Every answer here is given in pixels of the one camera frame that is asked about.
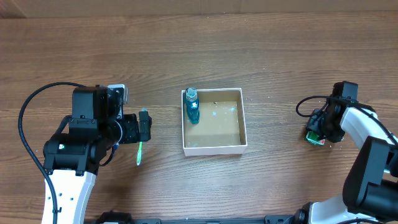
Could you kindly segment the green soap package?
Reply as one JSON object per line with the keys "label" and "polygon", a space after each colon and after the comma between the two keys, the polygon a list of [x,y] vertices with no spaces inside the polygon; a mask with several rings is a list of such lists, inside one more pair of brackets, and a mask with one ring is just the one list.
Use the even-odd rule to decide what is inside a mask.
{"label": "green soap package", "polygon": [[320,139],[319,135],[313,131],[309,131],[306,136],[305,139],[313,145],[316,146],[323,146],[325,143],[325,139]]}

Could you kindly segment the blue mouthwash bottle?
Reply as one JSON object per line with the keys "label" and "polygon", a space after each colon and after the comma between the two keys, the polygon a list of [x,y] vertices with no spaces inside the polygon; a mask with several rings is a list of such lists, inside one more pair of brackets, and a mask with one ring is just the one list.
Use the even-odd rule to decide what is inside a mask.
{"label": "blue mouthwash bottle", "polygon": [[188,118],[192,124],[198,124],[200,119],[198,92],[195,88],[185,90],[185,104]]}

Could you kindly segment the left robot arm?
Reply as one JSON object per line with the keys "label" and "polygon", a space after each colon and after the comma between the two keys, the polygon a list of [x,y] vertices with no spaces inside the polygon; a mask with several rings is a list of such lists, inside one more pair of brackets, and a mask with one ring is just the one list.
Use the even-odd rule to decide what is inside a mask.
{"label": "left robot arm", "polygon": [[119,144],[150,140],[152,119],[147,111],[124,114],[128,89],[123,84],[77,87],[72,114],[44,145],[45,189],[42,223],[83,223],[98,170],[108,151]]}

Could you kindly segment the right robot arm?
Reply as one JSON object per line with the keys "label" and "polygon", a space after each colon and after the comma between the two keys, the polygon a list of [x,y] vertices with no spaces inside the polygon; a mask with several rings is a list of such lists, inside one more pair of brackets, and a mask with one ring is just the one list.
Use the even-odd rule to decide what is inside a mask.
{"label": "right robot arm", "polygon": [[351,136],[359,149],[340,195],[307,203],[290,223],[387,223],[397,220],[397,137],[378,119],[376,111],[357,100],[358,84],[338,82],[325,104],[308,114],[306,140],[323,145]]}

